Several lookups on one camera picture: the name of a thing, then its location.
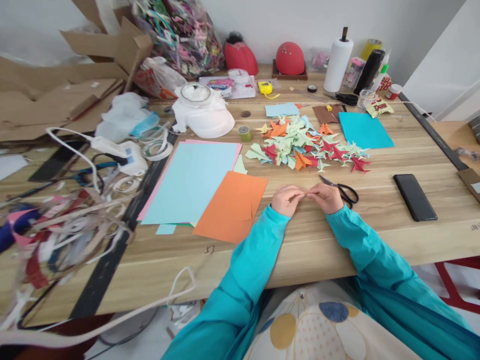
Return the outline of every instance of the red egg-shaped object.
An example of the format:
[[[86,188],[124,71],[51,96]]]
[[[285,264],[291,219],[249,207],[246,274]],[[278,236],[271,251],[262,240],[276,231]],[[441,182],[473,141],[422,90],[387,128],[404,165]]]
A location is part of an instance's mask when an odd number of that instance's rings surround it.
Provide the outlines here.
[[[285,75],[300,75],[305,72],[304,52],[296,43],[284,42],[276,52],[276,68]]]
[[[234,44],[227,42],[223,53],[225,54],[226,67],[229,70],[243,69],[248,72],[248,75],[257,75],[259,73],[257,59],[255,59],[254,53],[244,42]]]

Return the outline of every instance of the black scissors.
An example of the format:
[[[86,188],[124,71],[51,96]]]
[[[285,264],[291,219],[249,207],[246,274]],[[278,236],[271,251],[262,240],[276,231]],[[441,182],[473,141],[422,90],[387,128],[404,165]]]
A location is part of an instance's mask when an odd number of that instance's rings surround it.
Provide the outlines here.
[[[324,91],[323,94],[327,95],[329,98],[333,98],[349,106],[357,106],[357,102],[359,101],[359,97],[353,94],[344,94],[339,92],[328,92],[328,91]]]
[[[333,187],[337,188],[338,190],[340,190],[340,192],[341,192],[340,196],[346,202],[349,209],[353,208],[354,204],[359,202],[359,200],[360,200],[359,195],[350,186],[343,185],[343,184],[334,184],[333,182],[331,182],[330,180],[328,180],[326,177],[324,177],[322,175],[320,175],[320,179],[325,184],[333,186]],[[355,195],[356,200],[353,200],[350,196],[348,196],[343,188],[350,190],[352,192],[352,194]]]

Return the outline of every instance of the teal jacket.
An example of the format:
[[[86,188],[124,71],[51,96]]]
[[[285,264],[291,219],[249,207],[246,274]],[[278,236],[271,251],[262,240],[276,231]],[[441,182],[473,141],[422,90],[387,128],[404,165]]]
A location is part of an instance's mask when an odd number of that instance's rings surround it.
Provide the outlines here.
[[[356,212],[344,206],[326,219],[339,244],[350,251],[363,312],[422,359],[480,359],[480,337]],[[263,211],[233,251],[220,285],[198,317],[175,337],[163,360],[243,358],[289,220],[270,206]]]

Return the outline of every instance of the yellow tape measure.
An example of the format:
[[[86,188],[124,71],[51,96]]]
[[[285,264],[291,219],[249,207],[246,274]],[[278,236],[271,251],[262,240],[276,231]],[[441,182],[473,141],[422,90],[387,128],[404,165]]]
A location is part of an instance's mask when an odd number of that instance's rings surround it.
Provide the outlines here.
[[[278,98],[280,96],[280,94],[277,94],[273,97],[267,96],[267,95],[271,94],[272,91],[274,90],[274,87],[268,81],[259,81],[258,82],[258,88],[260,89],[260,93],[265,95],[265,97],[267,99],[275,99],[275,98]]]

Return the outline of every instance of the wooden stand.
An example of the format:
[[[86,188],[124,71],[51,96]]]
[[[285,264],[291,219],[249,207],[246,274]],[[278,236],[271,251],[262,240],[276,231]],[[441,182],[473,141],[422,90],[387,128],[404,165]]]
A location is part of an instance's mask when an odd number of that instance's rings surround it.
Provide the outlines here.
[[[273,64],[271,68],[271,77],[272,79],[277,78],[278,80],[308,80],[309,76],[307,75],[307,65],[305,65],[305,71],[300,75],[285,75],[279,72],[277,69],[277,61],[273,59]]]

